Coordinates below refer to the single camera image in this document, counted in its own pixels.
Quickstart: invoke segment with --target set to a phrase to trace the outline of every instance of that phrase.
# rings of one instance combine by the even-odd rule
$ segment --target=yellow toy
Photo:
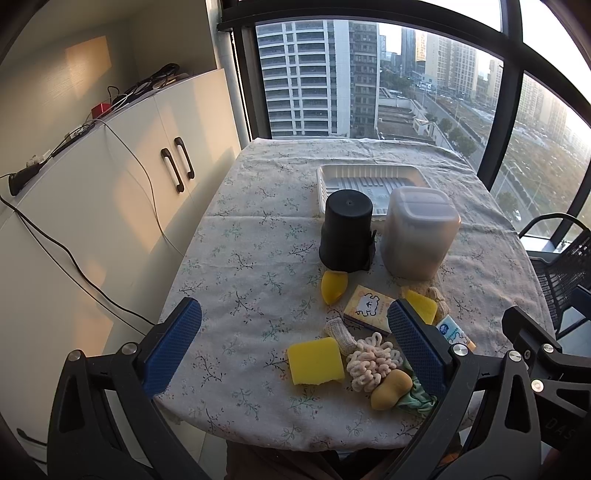
[[[327,305],[332,305],[343,296],[343,293],[347,290],[348,282],[349,276],[347,272],[336,272],[332,270],[324,272],[322,282],[320,283],[320,292]]]
[[[404,298],[427,325],[432,325],[437,313],[437,302],[413,290],[407,290]]]
[[[371,394],[371,407],[374,410],[388,410],[413,387],[413,380],[398,368],[392,370]]]

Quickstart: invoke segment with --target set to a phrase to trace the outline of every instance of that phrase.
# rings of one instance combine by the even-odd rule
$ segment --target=green cloth
[[[402,364],[402,370],[408,373],[413,380],[413,387],[410,389],[410,392],[398,400],[396,406],[409,413],[426,418],[435,406],[437,397],[433,397],[425,392],[425,389],[421,385],[421,382],[418,381],[417,376],[414,374],[414,371],[407,360]]]

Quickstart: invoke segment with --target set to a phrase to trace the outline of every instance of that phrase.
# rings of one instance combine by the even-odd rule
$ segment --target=cabinet handle
[[[177,192],[184,192],[183,181],[181,180],[181,175],[178,174],[177,166],[174,164],[173,156],[170,154],[170,150],[168,148],[163,148],[160,150],[160,154],[162,155],[163,159],[169,159],[170,164],[173,166],[174,174],[177,176],[178,180]]]
[[[177,147],[181,147],[183,149],[183,152],[185,154],[185,158],[187,159],[187,163],[189,164],[189,171],[187,172],[187,177],[189,177],[189,180],[194,179],[195,178],[195,171],[193,170],[193,166],[191,165],[191,159],[189,158],[189,154],[187,153],[187,148],[184,146],[183,139],[180,137],[175,138],[174,144]]]

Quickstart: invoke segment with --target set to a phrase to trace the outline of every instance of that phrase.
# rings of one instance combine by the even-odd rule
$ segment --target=table
[[[316,169],[327,163],[408,163],[445,191],[462,226],[430,283],[409,283],[384,268],[379,246],[369,272],[349,275],[341,300],[320,295],[324,266]],[[380,242],[381,223],[373,222]],[[450,151],[413,142],[256,140],[239,155],[187,250],[161,320],[184,297],[202,305],[203,324],[157,400],[179,418],[228,440],[318,451],[405,446],[421,419],[373,411],[349,381],[293,385],[285,351],[321,338],[361,284],[397,298],[403,285],[440,288],[452,316],[477,345],[502,356],[505,309],[519,305],[548,332],[550,314],[511,223],[468,164]],[[357,337],[367,332],[352,330]],[[480,402],[474,395],[465,425]]]

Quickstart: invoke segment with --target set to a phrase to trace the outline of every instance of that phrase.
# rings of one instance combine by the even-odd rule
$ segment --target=blue gripper pad
[[[152,331],[160,336],[155,340],[157,344],[144,362],[143,387],[149,398],[166,390],[189,345],[201,328],[201,320],[201,305],[197,300],[186,297],[166,321],[156,325],[148,333],[147,337]]]
[[[425,324],[406,300],[390,304],[388,326],[425,391],[441,400],[452,373],[445,338],[437,328]]]

